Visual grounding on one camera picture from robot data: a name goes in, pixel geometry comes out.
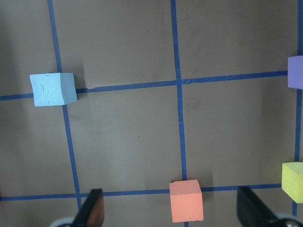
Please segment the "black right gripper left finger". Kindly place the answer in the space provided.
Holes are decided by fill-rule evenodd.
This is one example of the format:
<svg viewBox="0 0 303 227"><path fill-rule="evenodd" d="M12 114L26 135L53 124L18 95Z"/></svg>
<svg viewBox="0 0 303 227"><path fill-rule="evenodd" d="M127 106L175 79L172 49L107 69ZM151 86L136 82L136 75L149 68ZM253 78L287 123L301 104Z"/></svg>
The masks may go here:
<svg viewBox="0 0 303 227"><path fill-rule="evenodd" d="M102 189L92 189L76 215L74 227L101 227L105 219Z"/></svg>

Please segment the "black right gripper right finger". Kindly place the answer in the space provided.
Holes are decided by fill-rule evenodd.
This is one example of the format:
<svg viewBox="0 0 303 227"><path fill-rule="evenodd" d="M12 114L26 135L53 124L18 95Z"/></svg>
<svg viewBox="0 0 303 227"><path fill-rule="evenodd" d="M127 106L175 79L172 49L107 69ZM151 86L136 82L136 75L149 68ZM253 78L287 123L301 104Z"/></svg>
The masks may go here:
<svg viewBox="0 0 303 227"><path fill-rule="evenodd" d="M249 187L237 189L237 218L243 227L274 227L278 217Z"/></svg>

